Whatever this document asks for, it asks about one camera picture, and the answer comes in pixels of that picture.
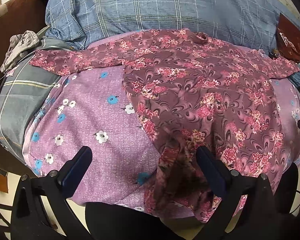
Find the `blue plaid pillow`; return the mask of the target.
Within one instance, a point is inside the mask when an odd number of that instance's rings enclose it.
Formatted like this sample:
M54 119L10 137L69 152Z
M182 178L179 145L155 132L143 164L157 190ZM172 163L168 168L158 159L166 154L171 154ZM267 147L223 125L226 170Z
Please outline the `blue plaid pillow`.
M45 22L47 36L78 50L130 31L187 28L269 51L280 15L300 27L280 0L49 0Z

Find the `grey crumpled small cloth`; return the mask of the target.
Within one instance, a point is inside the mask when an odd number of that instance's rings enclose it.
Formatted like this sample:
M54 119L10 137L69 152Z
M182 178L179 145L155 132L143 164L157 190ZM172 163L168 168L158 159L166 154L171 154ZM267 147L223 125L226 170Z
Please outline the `grey crumpled small cloth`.
M27 30L23 34L13 35L10 38L9 48L0 67L0 71L6 73L9 70L12 70L31 49L36 48L39 45L40 39L44 36L45 32L46 29L39 31L38 33Z

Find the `maroon floral patterned shirt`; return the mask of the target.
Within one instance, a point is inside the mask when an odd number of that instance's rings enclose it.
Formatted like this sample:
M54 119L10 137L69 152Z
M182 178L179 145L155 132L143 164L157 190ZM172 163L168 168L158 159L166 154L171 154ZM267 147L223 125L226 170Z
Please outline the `maroon floral patterned shirt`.
M123 67L127 98L160 153L145 192L147 213L177 202L203 222L211 217L220 199L195 162L200 146L244 176L266 174L277 189L288 149L271 80L297 73L294 62L181 29L83 51L38 50L30 63L59 76Z

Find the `purple floral bed sheet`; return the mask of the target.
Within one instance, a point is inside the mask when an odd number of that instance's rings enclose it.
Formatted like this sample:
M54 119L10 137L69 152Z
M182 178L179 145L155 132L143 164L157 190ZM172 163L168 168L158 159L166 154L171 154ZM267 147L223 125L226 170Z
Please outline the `purple floral bed sheet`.
M288 149L284 173L292 164L300 165L300 94L288 77L272 79L271 84ZM123 67L60 76L27 128L23 155L34 173L42 177L61 168L82 146L91 148L93 160L72 200L77 204L121 205L147 213L145 192L157 174L160 153L127 98ZM196 217L177 202L155 216Z

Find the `brown headboard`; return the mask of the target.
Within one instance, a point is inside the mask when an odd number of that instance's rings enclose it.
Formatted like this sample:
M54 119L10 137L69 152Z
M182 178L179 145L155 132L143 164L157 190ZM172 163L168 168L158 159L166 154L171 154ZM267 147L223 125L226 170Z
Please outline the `brown headboard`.
M11 36L27 30L40 31L45 27L44 16L45 6L41 0L10 0L0 5L0 66L9 48Z

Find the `grey striped folded blanket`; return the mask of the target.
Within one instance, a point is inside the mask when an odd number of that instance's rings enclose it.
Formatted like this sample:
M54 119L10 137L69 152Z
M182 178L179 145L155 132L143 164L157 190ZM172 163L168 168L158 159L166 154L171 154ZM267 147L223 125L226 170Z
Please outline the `grey striped folded blanket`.
M26 128L60 79L30 65L34 54L33 49L0 79L0 145L23 164Z

